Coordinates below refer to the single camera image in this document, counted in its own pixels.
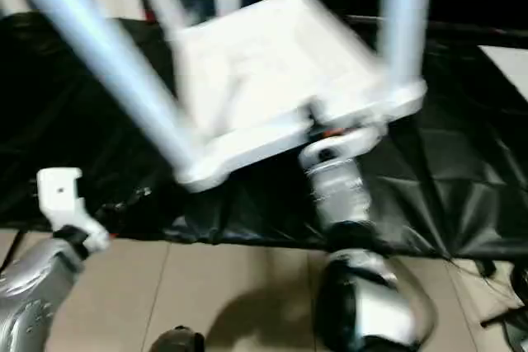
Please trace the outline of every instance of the white bracket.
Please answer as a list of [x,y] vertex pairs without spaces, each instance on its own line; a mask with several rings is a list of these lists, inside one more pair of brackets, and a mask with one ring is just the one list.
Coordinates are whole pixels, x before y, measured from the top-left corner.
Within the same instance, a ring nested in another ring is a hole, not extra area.
[[39,208],[51,223],[53,231],[74,226],[88,235],[84,242],[88,251],[104,251],[110,245],[110,235],[88,214],[84,198],[78,197],[76,180],[81,175],[78,168],[45,168],[38,171]]

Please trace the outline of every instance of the black joint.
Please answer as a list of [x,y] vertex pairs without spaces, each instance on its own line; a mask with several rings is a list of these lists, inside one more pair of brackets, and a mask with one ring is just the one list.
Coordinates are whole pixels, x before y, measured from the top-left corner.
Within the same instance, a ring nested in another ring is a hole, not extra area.
[[84,241],[88,238],[88,234],[83,230],[74,226],[64,226],[53,233],[53,238],[64,239],[72,246],[79,257],[81,257],[81,260],[86,260],[90,256],[90,252],[84,246]]

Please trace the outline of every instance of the white mount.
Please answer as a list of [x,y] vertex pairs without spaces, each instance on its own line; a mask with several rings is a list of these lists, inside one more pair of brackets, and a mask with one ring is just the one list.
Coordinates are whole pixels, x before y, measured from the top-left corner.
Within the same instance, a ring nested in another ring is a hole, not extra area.
[[[187,27],[152,0],[178,53],[186,114],[119,24],[90,0],[35,0],[190,190],[307,143],[305,106],[329,128],[386,124],[419,110],[428,0],[383,0],[378,59],[317,0],[266,0]],[[351,138],[366,153],[383,129]]]

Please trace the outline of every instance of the tiled floor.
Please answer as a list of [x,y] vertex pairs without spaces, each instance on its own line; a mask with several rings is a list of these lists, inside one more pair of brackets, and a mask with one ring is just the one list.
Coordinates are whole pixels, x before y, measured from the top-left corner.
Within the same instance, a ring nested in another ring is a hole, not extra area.
[[[14,233],[0,232],[0,258]],[[23,248],[42,234],[31,234]],[[439,325],[426,352],[507,352],[500,328],[479,320],[517,300],[499,265],[491,289],[473,264],[398,259],[436,304]],[[169,245],[114,241],[87,262],[87,271],[59,311],[49,350],[148,351],[156,337],[185,324],[207,337],[208,351],[325,350],[311,331],[312,304],[324,255],[246,246]],[[402,290],[424,309],[402,277]]]

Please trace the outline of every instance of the black plastic sheet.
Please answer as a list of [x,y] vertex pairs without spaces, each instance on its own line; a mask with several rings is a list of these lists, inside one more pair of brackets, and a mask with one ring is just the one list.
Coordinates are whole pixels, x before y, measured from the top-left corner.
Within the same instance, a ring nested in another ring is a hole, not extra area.
[[[120,23],[173,90],[159,27]],[[188,194],[42,16],[4,18],[0,40],[0,227],[46,229],[32,181],[43,167],[68,166],[82,169],[90,210],[122,237],[325,247],[298,150]],[[528,103],[475,44],[430,38],[423,73],[422,110],[392,123],[360,158],[376,248],[528,257]],[[365,244],[351,238],[352,246]]]

